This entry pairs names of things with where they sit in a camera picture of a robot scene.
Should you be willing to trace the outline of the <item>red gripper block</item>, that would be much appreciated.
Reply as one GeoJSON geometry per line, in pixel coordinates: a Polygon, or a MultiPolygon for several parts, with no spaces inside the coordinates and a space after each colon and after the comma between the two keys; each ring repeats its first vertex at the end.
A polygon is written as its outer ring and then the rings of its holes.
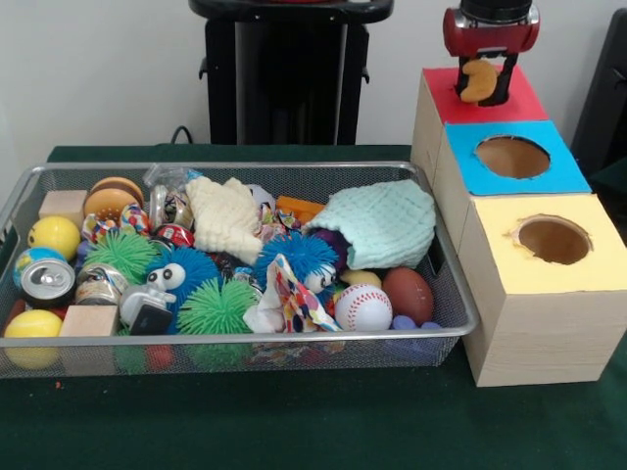
{"type": "MultiPolygon", "coordinates": [[[[478,55],[479,59],[503,58],[496,88],[492,95],[479,102],[481,107],[504,104],[518,54],[529,51],[540,32],[540,13],[530,4],[512,19],[486,20],[466,13],[462,8],[449,8],[443,19],[445,47],[451,55],[478,55]]],[[[463,71],[472,57],[458,57],[458,79],[455,86],[460,96],[468,85],[469,75],[463,71]]]]}

